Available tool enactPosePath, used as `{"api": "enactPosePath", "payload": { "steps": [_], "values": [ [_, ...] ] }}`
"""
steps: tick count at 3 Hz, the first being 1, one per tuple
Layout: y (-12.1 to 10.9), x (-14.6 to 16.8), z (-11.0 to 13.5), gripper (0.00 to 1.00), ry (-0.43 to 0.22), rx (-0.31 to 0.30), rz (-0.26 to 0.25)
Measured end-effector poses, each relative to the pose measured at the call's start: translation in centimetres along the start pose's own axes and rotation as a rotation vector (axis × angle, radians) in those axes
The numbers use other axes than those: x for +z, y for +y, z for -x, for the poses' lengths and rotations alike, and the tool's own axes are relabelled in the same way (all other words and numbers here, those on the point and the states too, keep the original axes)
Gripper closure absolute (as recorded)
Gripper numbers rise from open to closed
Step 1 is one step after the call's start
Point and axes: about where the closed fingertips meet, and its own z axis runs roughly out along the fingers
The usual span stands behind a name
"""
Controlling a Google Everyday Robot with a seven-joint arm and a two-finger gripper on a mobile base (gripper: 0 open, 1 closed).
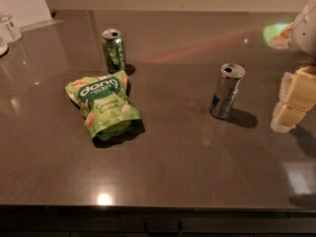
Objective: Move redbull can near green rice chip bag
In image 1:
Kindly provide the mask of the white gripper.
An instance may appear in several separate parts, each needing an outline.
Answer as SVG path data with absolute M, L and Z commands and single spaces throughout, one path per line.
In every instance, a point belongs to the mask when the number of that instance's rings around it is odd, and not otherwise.
M 316 0 L 310 0 L 296 16 L 289 50 L 297 63 L 316 64 Z M 315 105 L 316 67 L 306 65 L 294 73 L 285 72 L 280 81 L 271 129 L 278 133 L 291 131 Z

